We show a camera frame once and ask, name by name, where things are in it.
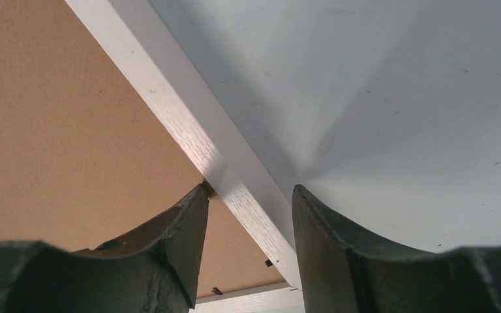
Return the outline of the brown backing board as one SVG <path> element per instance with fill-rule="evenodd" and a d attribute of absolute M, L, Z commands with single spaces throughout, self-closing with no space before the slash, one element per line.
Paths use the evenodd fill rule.
<path fill-rule="evenodd" d="M 64 1 L 0 1 L 0 241 L 95 248 L 202 180 Z"/>

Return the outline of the white picture frame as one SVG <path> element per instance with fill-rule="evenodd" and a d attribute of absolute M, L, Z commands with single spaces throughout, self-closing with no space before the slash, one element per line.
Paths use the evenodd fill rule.
<path fill-rule="evenodd" d="M 301 306 L 290 202 L 159 13 L 148 1 L 68 5 L 284 279 L 199 299 L 195 310 Z"/>

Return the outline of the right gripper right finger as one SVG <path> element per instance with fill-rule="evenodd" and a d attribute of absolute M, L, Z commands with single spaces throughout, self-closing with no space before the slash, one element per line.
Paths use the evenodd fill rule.
<path fill-rule="evenodd" d="M 302 185 L 293 190 L 292 219 L 307 312 L 501 312 L 501 247 L 411 248 Z"/>

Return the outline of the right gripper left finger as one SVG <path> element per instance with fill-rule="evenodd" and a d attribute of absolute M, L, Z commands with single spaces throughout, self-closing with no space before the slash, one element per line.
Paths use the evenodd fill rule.
<path fill-rule="evenodd" d="M 188 312 L 196 306 L 209 211 L 201 183 L 94 249 L 0 241 L 0 312 Z"/>

